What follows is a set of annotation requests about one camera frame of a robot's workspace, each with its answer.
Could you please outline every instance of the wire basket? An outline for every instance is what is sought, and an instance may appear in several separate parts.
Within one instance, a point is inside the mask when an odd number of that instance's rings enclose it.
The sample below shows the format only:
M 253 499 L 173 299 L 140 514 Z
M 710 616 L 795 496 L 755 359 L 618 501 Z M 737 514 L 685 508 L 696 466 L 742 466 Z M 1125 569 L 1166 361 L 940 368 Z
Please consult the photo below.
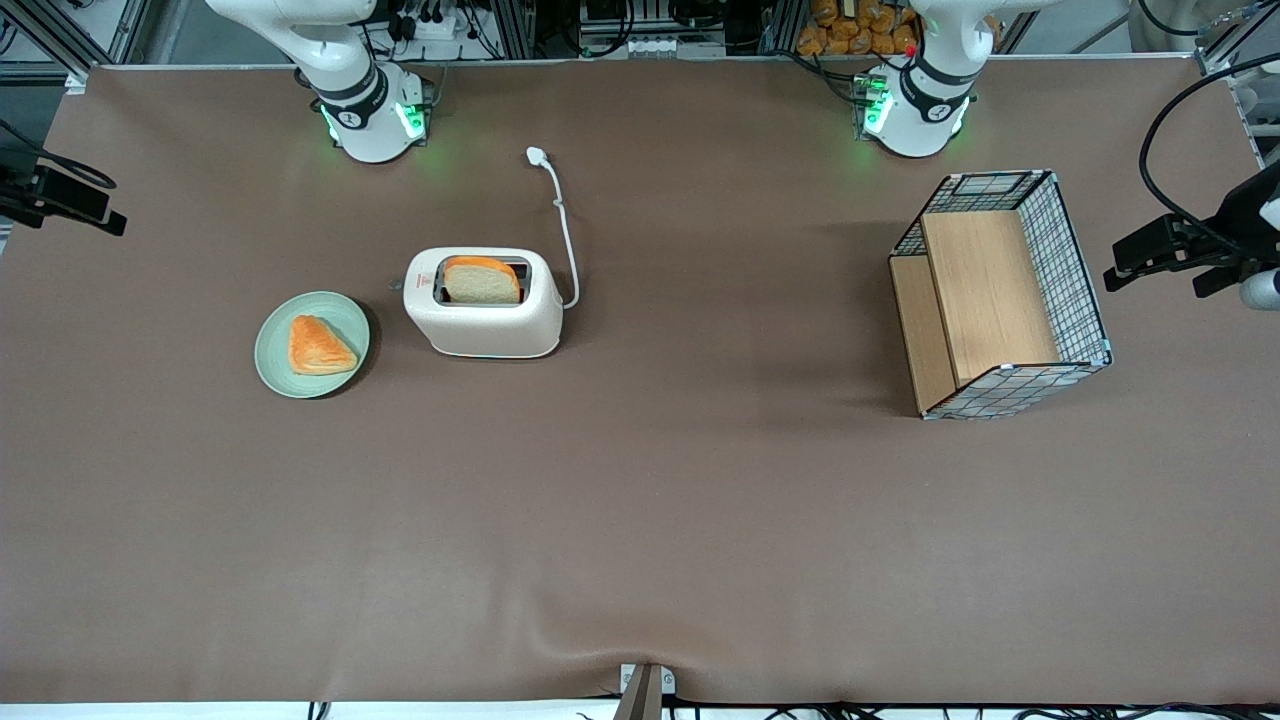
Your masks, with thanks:
M 1061 361 L 991 368 L 922 413 L 925 420 L 1014 415 L 1111 364 L 1111 341 L 1098 300 L 1051 170 L 950 176 L 893 247 L 891 256 L 925 255 L 920 218 L 929 213 L 1014 210 L 1021 218 L 1032 265 Z

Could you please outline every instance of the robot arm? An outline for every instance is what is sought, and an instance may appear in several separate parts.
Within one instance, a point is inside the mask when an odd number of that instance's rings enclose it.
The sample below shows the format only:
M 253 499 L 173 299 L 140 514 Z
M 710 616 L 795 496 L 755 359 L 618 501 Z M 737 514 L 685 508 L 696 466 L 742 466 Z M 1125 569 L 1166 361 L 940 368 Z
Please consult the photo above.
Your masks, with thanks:
M 422 79 L 393 63 L 375 63 L 348 24 L 367 18 L 376 0 L 206 3 L 297 63 L 320 96 L 329 135 L 356 160 L 384 163 L 425 141 L 430 106 Z
M 1197 297 L 1235 283 L 1254 310 L 1280 310 L 1280 165 L 1244 181 L 1204 220 L 1212 237 L 1175 213 L 1162 215 L 1111 247 L 1115 268 L 1103 274 L 1108 292 L 1155 273 L 1208 268 L 1192 281 Z M 1224 240 L 1234 250 L 1224 246 Z
M 913 0 L 924 24 L 905 65 L 886 63 L 872 76 L 878 90 L 863 132 L 908 158 L 942 150 L 960 131 L 969 88 L 991 56 L 995 35 L 984 18 L 997 10 L 1036 10 L 1059 0 Z

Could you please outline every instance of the green plate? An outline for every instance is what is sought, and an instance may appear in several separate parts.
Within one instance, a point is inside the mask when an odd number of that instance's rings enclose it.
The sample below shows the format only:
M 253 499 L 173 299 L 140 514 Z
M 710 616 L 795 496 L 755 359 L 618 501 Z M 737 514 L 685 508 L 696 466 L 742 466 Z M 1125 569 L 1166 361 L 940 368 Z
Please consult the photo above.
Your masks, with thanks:
M 298 315 L 315 315 L 356 354 L 356 369 L 335 375 L 300 375 L 289 366 L 289 325 Z M 266 387 L 284 397 L 320 397 L 347 383 L 365 363 L 369 352 L 369 318 L 346 295 L 316 291 L 284 302 L 257 331 L 253 365 Z

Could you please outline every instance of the wooden panel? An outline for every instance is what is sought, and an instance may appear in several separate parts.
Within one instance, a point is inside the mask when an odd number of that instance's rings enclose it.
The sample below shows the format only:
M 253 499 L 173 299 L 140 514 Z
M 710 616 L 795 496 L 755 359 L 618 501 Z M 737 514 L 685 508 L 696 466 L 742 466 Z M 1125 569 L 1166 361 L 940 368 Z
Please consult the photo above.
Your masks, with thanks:
M 902 320 L 915 406 L 924 414 L 956 391 L 938 295 L 933 290 L 929 259 L 924 255 L 890 258 L 888 269 L 893 275 L 897 315 Z
M 957 386 L 996 365 L 1060 360 L 1018 213 L 931 213 L 922 224 Z

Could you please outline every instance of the brown table surface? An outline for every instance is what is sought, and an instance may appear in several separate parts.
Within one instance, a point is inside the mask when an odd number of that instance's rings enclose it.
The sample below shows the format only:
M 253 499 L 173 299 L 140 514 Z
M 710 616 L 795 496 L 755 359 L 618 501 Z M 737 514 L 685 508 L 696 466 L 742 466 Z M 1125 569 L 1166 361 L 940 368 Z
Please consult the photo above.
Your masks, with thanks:
M 785 61 L 460 68 L 430 147 L 362 167 L 288 72 L 95 72 L 50 147 L 128 234 L 0 258 L 0 698 L 563 697 L 643 659 L 704 701 L 1276 700 L 1276 315 L 1151 278 L 1101 297 L 1114 368 L 925 423 L 886 265 L 943 174 L 1051 167 L 1101 286 L 1196 77 L 992 63 L 909 161 Z M 567 265 L 531 143 L 582 304 L 544 360 L 438 355 L 388 290 L 415 252 Z M 1256 172 L 1224 87 L 1153 168 L 1199 213 Z M 379 346 L 284 400 L 253 337 L 320 288 Z

